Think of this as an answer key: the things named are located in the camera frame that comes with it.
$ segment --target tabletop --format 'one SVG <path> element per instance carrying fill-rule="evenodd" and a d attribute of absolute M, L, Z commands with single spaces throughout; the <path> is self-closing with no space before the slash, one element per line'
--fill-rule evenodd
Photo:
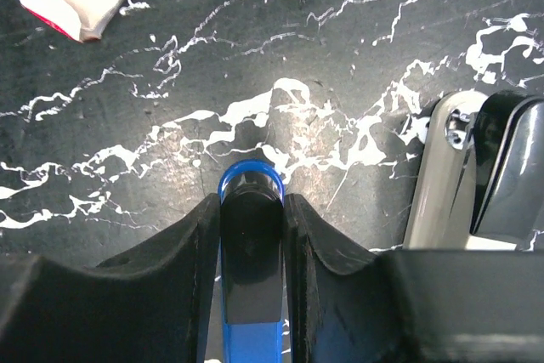
<path fill-rule="evenodd" d="M 361 246 L 396 248 L 436 101 L 541 93 L 542 5 L 126 0 L 80 44 L 2 0 L 0 252 L 96 265 L 250 157 Z"/>

